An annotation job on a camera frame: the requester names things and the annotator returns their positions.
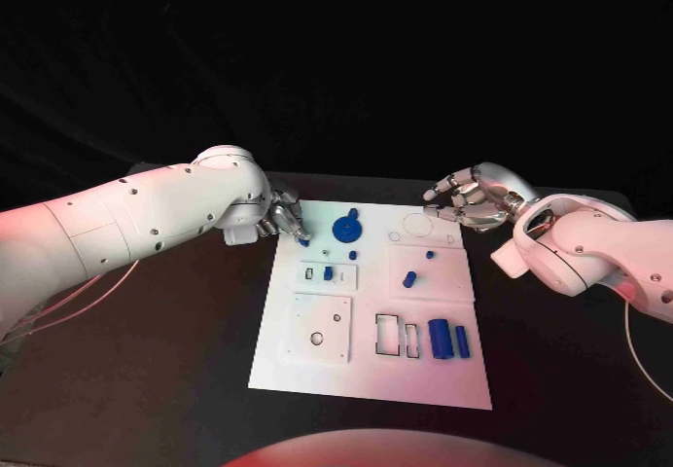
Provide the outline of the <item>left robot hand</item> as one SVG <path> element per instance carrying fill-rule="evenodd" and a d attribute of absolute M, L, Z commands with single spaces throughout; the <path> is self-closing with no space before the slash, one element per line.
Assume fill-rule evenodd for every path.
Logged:
<path fill-rule="evenodd" d="M 308 244 L 311 234 L 302 226 L 299 199 L 292 189 L 272 189 L 267 211 L 254 229 L 262 237 L 285 233 L 293 236 L 298 243 Z"/>

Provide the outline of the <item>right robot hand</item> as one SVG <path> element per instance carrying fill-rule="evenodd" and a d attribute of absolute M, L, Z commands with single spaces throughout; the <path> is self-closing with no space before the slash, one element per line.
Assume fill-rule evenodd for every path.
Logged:
<path fill-rule="evenodd" d="M 423 193 L 423 214 L 485 232 L 514 223 L 540 198 L 510 169 L 481 162 L 449 173 Z"/>

